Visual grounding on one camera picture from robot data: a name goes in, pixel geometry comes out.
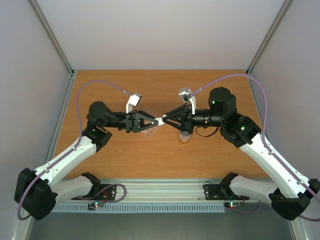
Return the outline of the orange pill bottle grey cap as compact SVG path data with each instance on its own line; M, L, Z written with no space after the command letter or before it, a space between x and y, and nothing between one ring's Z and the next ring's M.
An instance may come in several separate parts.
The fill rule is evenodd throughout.
M187 143L190 140L191 135L187 131L181 131L179 133L179 141L181 143Z

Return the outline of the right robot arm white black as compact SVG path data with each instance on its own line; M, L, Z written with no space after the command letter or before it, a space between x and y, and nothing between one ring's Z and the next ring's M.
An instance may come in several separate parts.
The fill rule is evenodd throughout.
M309 179L292 167L263 136L261 128L237 112L236 97L227 88L210 91L208 109L196 108L190 90L179 94L185 104L167 112L164 123L188 134L194 128L216 127L226 141L251 157L273 181L264 183L231 172L219 184L221 194L227 199L244 196L266 203L289 221L301 217L320 190L319 180Z

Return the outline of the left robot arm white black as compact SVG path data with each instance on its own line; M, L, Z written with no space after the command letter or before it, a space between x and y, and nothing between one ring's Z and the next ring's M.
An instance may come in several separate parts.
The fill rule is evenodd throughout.
M86 128L81 129L77 140L67 149L44 165L34 170L25 168L19 173L14 193L19 220L28 219L21 215L21 210L41 220L59 203L74 198L96 199L101 194L101 181L89 172L73 180L63 181L63 178L108 143L112 134L106 127L139 133L163 123L160 117L143 110L113 112L102 101L90 105L86 118Z

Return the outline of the left small circuit board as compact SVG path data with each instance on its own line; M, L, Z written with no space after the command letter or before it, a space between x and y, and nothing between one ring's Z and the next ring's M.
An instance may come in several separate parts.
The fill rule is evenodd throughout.
M94 210L96 210L96 209L98 209L98 208L101 208L103 205L104 205L104 202L102 202L102 201L95 201L95 202L89 203L89 204L87 205L87 209L88 209L89 211L94 211Z

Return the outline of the small circuit board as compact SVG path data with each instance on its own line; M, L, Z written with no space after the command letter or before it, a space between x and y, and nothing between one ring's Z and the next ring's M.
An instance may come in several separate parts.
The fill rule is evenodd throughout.
M89 204L87 205L87 209L88 209L89 211L94 211L94 210L96 210L96 209L98 209L98 208L101 208L103 205L104 205L104 202L102 202L102 201L95 201L95 202L89 203Z
M224 206L226 208L234 209L234 208L241 207L244 203L245 203L244 201L241 201L241 202L230 201L230 202L225 202Z

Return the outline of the right small circuit board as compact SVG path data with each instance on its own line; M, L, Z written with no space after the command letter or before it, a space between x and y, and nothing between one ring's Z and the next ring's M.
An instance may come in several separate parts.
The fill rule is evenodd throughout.
M234 209L234 208L241 207L244 203L245 203L244 201L241 201L241 202L230 201L230 202L225 202L224 206L226 208Z

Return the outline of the aluminium front frame rail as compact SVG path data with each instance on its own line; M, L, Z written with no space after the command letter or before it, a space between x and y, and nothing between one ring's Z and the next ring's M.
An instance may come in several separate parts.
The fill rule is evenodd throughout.
M84 196L89 193L93 186L99 186L100 180L91 175L81 175L75 179L61 181L55 186L50 186L47 181L38 179L28 190L26 197L23 197L27 184L17 186L14 200L19 203L35 203L36 200L43 200L46 203L53 202L54 205L70 201L72 198ZM249 197L249 199L270 204L275 200L296 199L303 191L301 185L293 180L287 180L283 186L276 183L267 183L244 178L240 175L230 175L223 179L221 186L229 187L235 195ZM115 200L108 200L110 203L117 203L128 197L129 199L141 198L143 201L160 200L171 201L175 196L194 199L200 194L204 195L204 190L195 190L194 187L178 185L174 183L141 182L132 186L125 186L119 183L110 184L109 187L117 186Z

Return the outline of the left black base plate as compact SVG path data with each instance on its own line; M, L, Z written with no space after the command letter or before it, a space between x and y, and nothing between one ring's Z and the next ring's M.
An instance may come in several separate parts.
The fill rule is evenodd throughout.
M111 186L110 184L100 184L99 186L93 186L87 195L81 195L78 197L72 198L72 200L97 200L97 201L104 201L104 200L115 200L117 186Z

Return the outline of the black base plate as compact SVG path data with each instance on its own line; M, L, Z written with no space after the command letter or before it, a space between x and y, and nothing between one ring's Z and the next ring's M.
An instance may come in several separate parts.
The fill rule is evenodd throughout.
M81 195L78 197L72 198L72 200L97 200L97 201L104 201L104 200L115 200L117 186L111 186L110 184L100 184L99 186L93 186L87 195Z
M228 186L213 184L209 181L204 182L202 188L207 201L244 201L250 199L247 196L234 194Z

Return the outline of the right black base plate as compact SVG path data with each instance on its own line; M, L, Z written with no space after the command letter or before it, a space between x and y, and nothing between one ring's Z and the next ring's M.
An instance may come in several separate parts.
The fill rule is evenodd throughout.
M247 196L234 194L228 186L213 184L209 181L204 182L202 188L207 201L244 201L250 199Z

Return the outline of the right aluminium corner post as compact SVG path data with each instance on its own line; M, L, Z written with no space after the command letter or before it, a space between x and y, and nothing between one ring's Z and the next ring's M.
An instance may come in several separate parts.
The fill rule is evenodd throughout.
M263 53L267 49L269 43L271 42L274 34L276 33L278 27L280 26L281 22L283 21L283 18L287 14L289 8L291 7L293 0L284 0L283 3L280 6L279 11L277 12L274 20L272 21L269 29L267 30L261 44L259 45L251 63L249 64L246 73L251 74L255 68L255 66L258 64L259 60L261 59Z

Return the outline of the aluminium corner post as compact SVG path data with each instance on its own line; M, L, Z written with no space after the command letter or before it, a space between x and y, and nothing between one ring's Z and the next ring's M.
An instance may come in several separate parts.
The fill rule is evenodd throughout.
M46 32L49 40L53 44L57 54L59 55L60 59L62 60L65 68L67 69L68 73L72 76L75 71L71 67L70 62L68 61L61 45L59 44L59 41L57 40L57 38L56 38L49 22L47 21L39 3L36 0L28 0L28 2L30 3L35 15L39 19L39 21L40 21L44 31Z
M259 45L251 63L249 64L246 73L251 74L255 68L255 66L258 64L259 60L261 59L263 53L267 49L269 43L271 42L274 34L276 33L278 27L280 26L281 22L283 21L283 18L287 14L289 8L291 7L293 0L284 0L283 3L280 6L279 11L277 12L274 20L272 21L269 29L267 30L261 44Z

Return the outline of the left aluminium corner post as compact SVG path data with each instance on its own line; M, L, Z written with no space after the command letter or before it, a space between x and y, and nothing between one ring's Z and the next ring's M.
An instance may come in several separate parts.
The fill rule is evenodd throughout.
M75 71L71 67L70 62L68 61L61 45L59 44L59 41L57 40L57 38L56 38L49 22L47 21L39 3L36 0L28 0L28 2L30 3L35 15L39 19L39 21L40 21L44 31L46 32L49 40L53 44L57 54L59 55L60 59L62 60L65 68L67 69L68 73L72 76Z

